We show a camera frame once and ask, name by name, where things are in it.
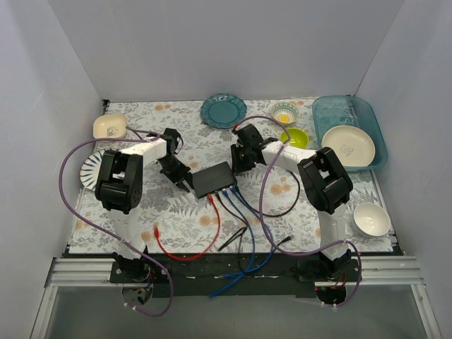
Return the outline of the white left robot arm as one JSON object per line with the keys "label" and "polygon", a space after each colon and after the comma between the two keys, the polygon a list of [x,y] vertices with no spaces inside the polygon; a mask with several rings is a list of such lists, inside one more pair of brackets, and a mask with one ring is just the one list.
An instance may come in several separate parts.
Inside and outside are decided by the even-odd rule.
{"label": "white left robot arm", "polygon": [[146,248],[136,223],[137,207],[143,194],[143,173],[153,162],[161,166],[160,173],[178,188],[193,188],[190,167],[177,159],[177,148],[183,139],[175,129],[165,129],[154,141],[147,140],[123,150],[106,150],[97,176],[95,197],[112,219],[114,234],[120,237],[117,254],[130,259],[126,274],[137,283],[145,281],[150,265],[141,259]]}

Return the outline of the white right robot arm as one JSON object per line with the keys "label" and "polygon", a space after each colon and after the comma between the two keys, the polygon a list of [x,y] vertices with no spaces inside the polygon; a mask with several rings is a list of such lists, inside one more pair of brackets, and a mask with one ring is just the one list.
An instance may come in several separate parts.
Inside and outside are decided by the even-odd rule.
{"label": "white right robot arm", "polygon": [[299,172],[304,192],[317,210],[321,230],[320,274],[327,280],[338,279],[345,272],[351,252],[346,240],[345,209],[353,190],[352,181],[329,147],[301,149],[276,138],[264,139],[258,129],[248,124],[234,126],[237,143],[231,146],[232,170],[249,171],[257,164]]}

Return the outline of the black network switch box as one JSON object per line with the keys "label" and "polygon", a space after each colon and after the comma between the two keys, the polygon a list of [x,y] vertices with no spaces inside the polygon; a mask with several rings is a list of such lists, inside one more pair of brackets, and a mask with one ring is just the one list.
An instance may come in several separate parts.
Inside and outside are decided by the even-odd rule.
{"label": "black network switch box", "polygon": [[227,162],[221,162],[192,174],[192,182],[197,198],[234,186],[237,180]]}

